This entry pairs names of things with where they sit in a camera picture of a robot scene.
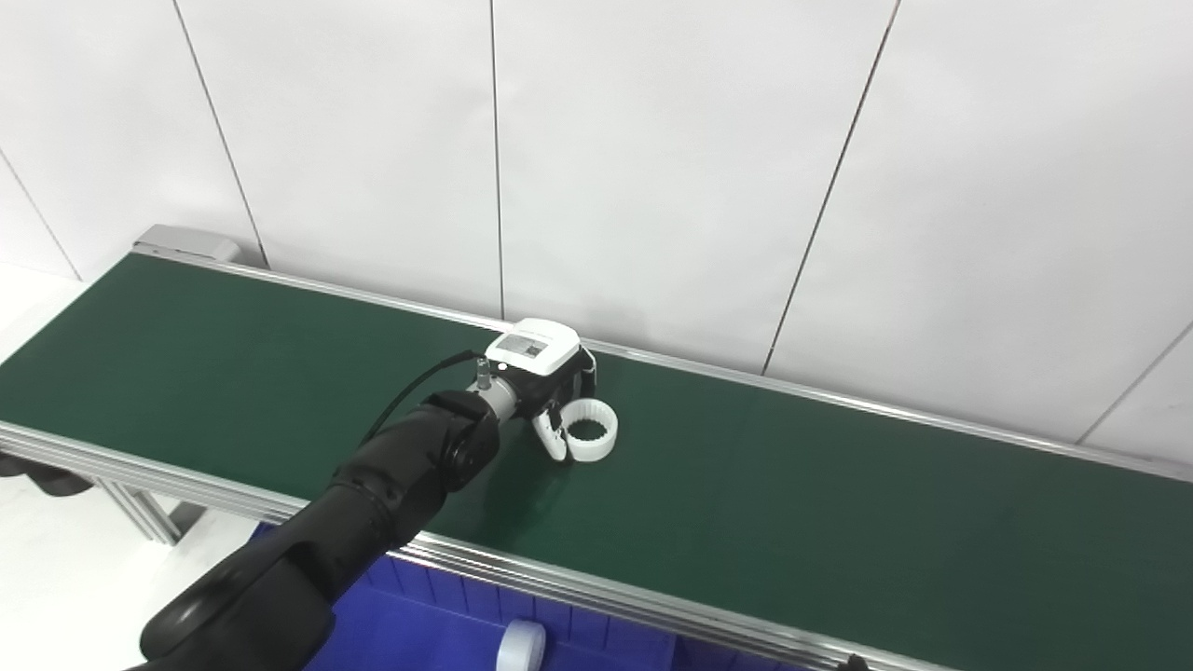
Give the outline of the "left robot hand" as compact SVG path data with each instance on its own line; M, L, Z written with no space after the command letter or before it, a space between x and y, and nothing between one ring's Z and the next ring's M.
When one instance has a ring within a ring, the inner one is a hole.
M596 357L565 324L525 318L483 351L488 373L512 396L509 417L528 421L550 458L593 461L612 447L613 433L596 439L571 433L575 423L598 421Z

